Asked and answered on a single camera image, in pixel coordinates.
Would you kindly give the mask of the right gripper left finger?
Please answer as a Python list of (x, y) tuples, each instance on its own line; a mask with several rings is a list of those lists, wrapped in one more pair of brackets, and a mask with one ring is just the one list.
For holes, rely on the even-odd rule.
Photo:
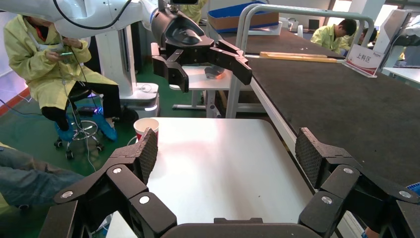
[(147, 187), (157, 143), (147, 128), (137, 143), (115, 149), (98, 171), (58, 192), (40, 237), (89, 238), (116, 211), (139, 238), (160, 238), (174, 228), (176, 216)]

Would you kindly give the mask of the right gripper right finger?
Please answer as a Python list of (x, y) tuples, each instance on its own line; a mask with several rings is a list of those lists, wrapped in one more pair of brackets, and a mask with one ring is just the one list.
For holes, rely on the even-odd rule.
[(298, 223), (330, 237), (346, 212), (361, 218), (382, 238), (420, 235), (420, 197), (412, 189), (365, 169), (345, 149), (321, 143), (302, 127), (296, 159), (316, 190)]

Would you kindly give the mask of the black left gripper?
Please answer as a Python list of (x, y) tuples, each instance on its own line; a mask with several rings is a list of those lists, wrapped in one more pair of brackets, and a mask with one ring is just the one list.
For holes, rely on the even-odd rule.
[(158, 10), (152, 20), (152, 33), (157, 43), (151, 43), (153, 72), (189, 92), (189, 76), (185, 64), (211, 63), (232, 71), (244, 85), (251, 83), (253, 72), (243, 51), (235, 45), (205, 35), (192, 19), (169, 8)]

